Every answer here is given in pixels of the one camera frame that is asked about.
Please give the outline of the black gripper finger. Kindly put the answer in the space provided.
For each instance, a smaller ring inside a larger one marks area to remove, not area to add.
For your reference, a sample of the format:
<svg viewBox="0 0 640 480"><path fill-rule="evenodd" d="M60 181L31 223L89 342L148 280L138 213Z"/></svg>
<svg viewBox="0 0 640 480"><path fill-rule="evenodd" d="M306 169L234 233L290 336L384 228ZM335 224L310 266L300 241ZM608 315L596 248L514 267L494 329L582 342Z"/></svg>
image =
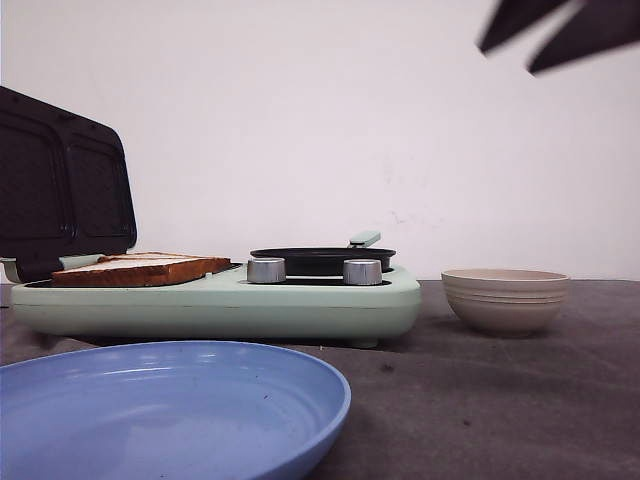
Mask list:
<svg viewBox="0 0 640 480"><path fill-rule="evenodd" d="M639 41L639 2L586 1L527 66L533 75Z"/></svg>
<svg viewBox="0 0 640 480"><path fill-rule="evenodd" d="M543 18L555 13L567 4L581 8L583 1L498 1L477 42L483 54L514 39ZM568 27L566 22L561 30L547 40L538 55L584 55L585 46L579 38L561 39L560 33Z"/></svg>

